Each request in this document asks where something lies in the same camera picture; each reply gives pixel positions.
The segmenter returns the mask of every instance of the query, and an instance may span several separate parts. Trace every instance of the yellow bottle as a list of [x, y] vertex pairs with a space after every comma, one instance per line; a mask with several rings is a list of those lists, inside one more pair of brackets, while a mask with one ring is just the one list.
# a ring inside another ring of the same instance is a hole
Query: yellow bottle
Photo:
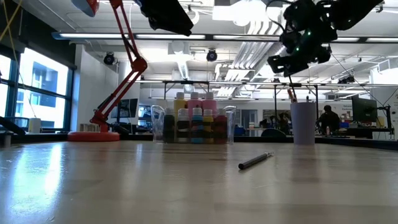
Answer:
[[206, 144], [213, 144], [213, 110], [203, 111], [203, 138]]
[[178, 120], [178, 110], [187, 108], [187, 101], [184, 100], [184, 93], [178, 92], [177, 99], [174, 100], [174, 116]]

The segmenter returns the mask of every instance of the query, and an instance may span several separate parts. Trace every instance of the glass wall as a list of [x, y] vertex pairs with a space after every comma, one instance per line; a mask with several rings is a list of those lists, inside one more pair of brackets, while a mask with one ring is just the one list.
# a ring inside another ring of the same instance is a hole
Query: glass wall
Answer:
[[15, 60], [0, 55], [0, 116], [40, 118], [44, 129], [68, 131], [72, 71], [31, 49], [19, 57], [18, 73]]

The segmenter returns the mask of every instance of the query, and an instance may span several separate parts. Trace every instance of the white cup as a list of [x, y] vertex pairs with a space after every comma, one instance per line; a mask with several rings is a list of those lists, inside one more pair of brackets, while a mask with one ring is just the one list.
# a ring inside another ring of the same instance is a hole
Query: white cup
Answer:
[[315, 121], [317, 106], [315, 103], [292, 103], [293, 140], [298, 145], [315, 144]]

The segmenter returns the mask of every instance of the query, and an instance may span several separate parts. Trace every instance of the monitor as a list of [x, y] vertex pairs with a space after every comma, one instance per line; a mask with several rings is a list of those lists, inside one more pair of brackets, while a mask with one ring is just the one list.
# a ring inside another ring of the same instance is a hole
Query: monitor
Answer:
[[376, 100], [352, 97], [353, 119], [359, 123], [377, 121], [377, 102]]
[[111, 117], [118, 117], [118, 109], [120, 110], [120, 118], [135, 118], [137, 112], [138, 99], [121, 100], [118, 107], [112, 110]]

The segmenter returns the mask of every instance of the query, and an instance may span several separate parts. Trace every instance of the computer monitor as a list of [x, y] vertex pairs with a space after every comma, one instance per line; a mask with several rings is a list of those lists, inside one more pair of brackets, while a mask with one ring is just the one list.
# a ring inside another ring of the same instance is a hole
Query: computer monitor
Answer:
[[356, 122], [368, 123], [377, 121], [377, 102], [376, 100], [352, 97], [353, 119]]

